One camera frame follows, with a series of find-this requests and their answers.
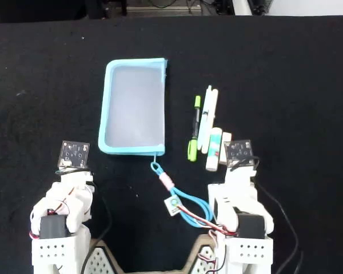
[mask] perforated plate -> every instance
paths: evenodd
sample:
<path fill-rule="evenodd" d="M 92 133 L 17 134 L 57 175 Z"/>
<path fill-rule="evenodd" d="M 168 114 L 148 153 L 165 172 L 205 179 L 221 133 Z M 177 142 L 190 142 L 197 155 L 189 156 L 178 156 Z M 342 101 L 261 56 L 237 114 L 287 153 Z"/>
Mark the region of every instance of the perforated plate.
<path fill-rule="evenodd" d="M 85 274 L 116 274 L 111 261 L 102 247 L 96 247 L 87 261 Z"/>
<path fill-rule="evenodd" d="M 272 264 L 273 240 L 230 238 L 230 260 L 243 264 Z"/>
<path fill-rule="evenodd" d="M 212 248 L 209 245 L 202 246 L 199 253 L 210 260 L 215 259 Z M 213 269 L 214 263 L 207 263 L 196 257 L 194 265 L 191 267 L 189 274 L 205 274 L 207 270 Z"/>

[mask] marker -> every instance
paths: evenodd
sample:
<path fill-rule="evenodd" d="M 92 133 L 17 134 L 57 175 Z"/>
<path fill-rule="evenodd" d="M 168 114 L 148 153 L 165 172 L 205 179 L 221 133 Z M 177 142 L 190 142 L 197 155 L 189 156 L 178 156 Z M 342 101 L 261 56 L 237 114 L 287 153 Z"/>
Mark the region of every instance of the marker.
<path fill-rule="evenodd" d="M 206 170 L 217 171 L 220 155 L 222 129 L 214 127 L 211 130 L 210 146 L 207 154 Z"/>
<path fill-rule="evenodd" d="M 197 138 L 198 138 L 198 126 L 200 124 L 200 108 L 201 108 L 201 97 L 196 96 L 194 101 L 194 109 L 196 115 L 193 119 L 193 133 L 192 139 L 188 143 L 188 160 L 195 162 L 197 160 Z"/>
<path fill-rule="evenodd" d="M 210 99 L 209 99 L 210 104 L 209 104 L 209 110 L 208 110 L 208 117 L 207 117 L 207 121 L 205 123 L 205 130 L 204 130 L 204 136 L 203 136 L 203 142 L 202 142 L 202 153 L 203 154 L 206 154 L 208 152 L 208 145 L 210 142 L 211 129 L 213 127 L 213 120 L 215 119 L 217 95 L 218 95 L 218 90 L 214 88 L 211 92 Z"/>
<path fill-rule="evenodd" d="M 202 109 L 202 117 L 201 117 L 201 123 L 200 123 L 200 133 L 198 134 L 198 139 L 197 139 L 197 148 L 198 148 L 198 150 L 201 150 L 203 142 L 204 142 L 205 126 L 206 126 L 207 117 L 208 117 L 208 110 L 209 110 L 211 93 L 212 93 L 212 86 L 210 85 L 210 86 L 208 86 L 208 88 L 206 90 L 204 107 Z"/>

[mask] black cable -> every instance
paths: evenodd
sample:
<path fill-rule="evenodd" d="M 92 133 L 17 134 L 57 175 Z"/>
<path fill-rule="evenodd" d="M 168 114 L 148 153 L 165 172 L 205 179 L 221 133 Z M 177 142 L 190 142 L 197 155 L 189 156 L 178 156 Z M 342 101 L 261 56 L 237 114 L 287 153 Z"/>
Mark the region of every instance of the black cable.
<path fill-rule="evenodd" d="M 293 274 L 298 274 L 300 272 L 300 268 L 302 266 L 302 261 L 304 260 L 304 252 L 301 251 L 300 252 L 300 258 L 297 262 L 297 266 L 296 266 L 296 269 L 295 269 L 295 272 L 293 272 Z"/>
<path fill-rule="evenodd" d="M 224 267 L 225 261 L 226 261 L 226 253 L 227 253 L 227 251 L 228 251 L 228 248 L 227 248 L 226 245 L 225 245 L 224 261 L 222 262 L 221 266 L 220 266 L 218 269 L 210 269 L 210 270 L 207 270 L 207 271 L 205 272 L 205 274 L 207 274 L 207 273 L 209 273 L 209 272 L 218 272 L 218 271 L 220 271 L 220 270 Z"/>
<path fill-rule="evenodd" d="M 276 271 L 276 274 L 280 274 L 282 272 L 282 270 L 288 265 L 288 263 L 292 260 L 292 258 L 295 256 L 297 250 L 298 250 L 298 236 L 297 236 L 297 233 L 295 231 L 295 229 L 293 228 L 292 226 L 292 223 L 290 221 L 290 219 L 288 218 L 284 208 L 282 207 L 281 203 L 275 198 L 273 197 L 272 194 L 270 194 L 263 186 L 261 186 L 260 184 L 258 184 L 257 182 L 254 182 L 256 186 L 258 186 L 258 188 L 260 188 L 264 193 L 265 195 L 267 195 L 272 201 L 274 201 L 280 208 L 289 228 L 291 229 L 292 231 L 292 234 L 293 234 L 293 237 L 295 239 L 295 245 L 294 245 L 294 248 L 293 250 L 291 251 L 291 254 L 286 258 L 286 260 L 280 265 L 280 267 L 278 268 L 278 270 Z"/>
<path fill-rule="evenodd" d="M 91 247 L 89 248 L 89 251 L 87 252 L 87 255 L 84 259 L 84 262 L 82 264 L 82 267 L 81 267 L 81 272 L 80 274 L 84 274 L 85 272 L 85 267 L 86 267 L 86 263 L 87 261 L 89 260 L 91 254 L 93 254 L 95 248 L 97 247 L 97 244 L 104 238 L 104 236 L 109 232 L 110 228 L 112 227 L 112 216 L 111 216 L 111 213 L 110 213 L 110 210 L 109 210 L 109 207 L 107 205 L 107 202 L 106 200 L 104 199 L 103 195 L 101 194 L 102 192 L 99 190 L 98 186 L 93 182 L 93 184 L 96 186 L 98 192 L 99 192 L 99 195 L 101 196 L 101 199 L 103 201 L 103 204 L 104 204 L 104 207 L 107 211 L 107 216 L 108 216 L 108 225 L 107 227 L 104 229 L 104 231 L 100 234 L 100 236 L 95 240 L 95 242 L 91 245 Z"/>
<path fill-rule="evenodd" d="M 188 13 L 189 13 L 189 14 L 192 14 L 191 8 L 193 7 L 194 3 L 195 3 L 197 0 L 194 0 L 190 6 L 188 5 L 188 1 L 190 1 L 190 0 L 185 0 L 185 5 L 187 6 Z"/>
<path fill-rule="evenodd" d="M 256 161 L 255 164 L 254 164 L 254 168 L 253 168 L 254 170 L 256 170 L 257 167 L 259 166 L 259 163 L 260 163 L 260 159 L 257 156 L 248 156 L 248 157 L 246 157 L 246 158 L 244 158 L 242 160 L 239 160 L 236 164 L 234 164 L 234 165 L 232 165 L 232 166 L 230 166 L 228 168 L 230 168 L 230 171 L 233 171 L 236 168 L 240 167 L 242 164 L 244 164 L 244 163 L 246 163 L 246 162 L 248 162 L 250 160 Z"/>
<path fill-rule="evenodd" d="M 207 10 L 208 10 L 210 15 L 213 15 L 213 13 L 211 12 L 211 10 L 209 8 L 209 6 L 213 6 L 211 3 L 208 3 L 208 2 L 206 2 L 204 0 L 200 0 L 200 3 L 205 5 L 205 7 L 207 8 Z"/>
<path fill-rule="evenodd" d="M 57 175 L 61 176 L 61 175 L 66 175 L 66 174 L 70 174 L 70 173 L 82 172 L 82 171 L 90 171 L 90 169 L 88 169 L 88 168 L 77 168 L 75 170 L 69 170 L 69 171 L 57 170 L 55 173 Z"/>
<path fill-rule="evenodd" d="M 156 5 L 152 0 L 147 0 L 153 7 L 157 7 L 158 9 L 165 9 L 166 7 L 170 7 L 172 4 L 174 4 L 177 0 L 171 0 L 171 2 L 165 6 L 158 6 Z"/>

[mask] white label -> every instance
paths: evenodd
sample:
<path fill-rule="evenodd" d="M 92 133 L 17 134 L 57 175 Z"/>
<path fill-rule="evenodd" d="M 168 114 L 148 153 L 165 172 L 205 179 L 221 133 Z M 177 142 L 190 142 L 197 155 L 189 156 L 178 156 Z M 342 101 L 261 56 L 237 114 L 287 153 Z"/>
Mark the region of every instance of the white label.
<path fill-rule="evenodd" d="M 165 199 L 164 203 L 171 216 L 174 216 L 181 212 L 181 210 L 177 206 L 181 206 L 182 202 L 177 195 L 173 195 Z"/>

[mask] glue stick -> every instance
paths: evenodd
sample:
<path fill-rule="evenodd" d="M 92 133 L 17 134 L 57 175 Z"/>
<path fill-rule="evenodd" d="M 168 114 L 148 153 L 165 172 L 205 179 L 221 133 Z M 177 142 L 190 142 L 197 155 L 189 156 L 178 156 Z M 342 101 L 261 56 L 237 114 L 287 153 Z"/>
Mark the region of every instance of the glue stick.
<path fill-rule="evenodd" d="M 222 129 L 214 127 L 211 130 L 210 145 L 208 148 L 206 170 L 217 171 L 218 156 L 220 154 Z"/>

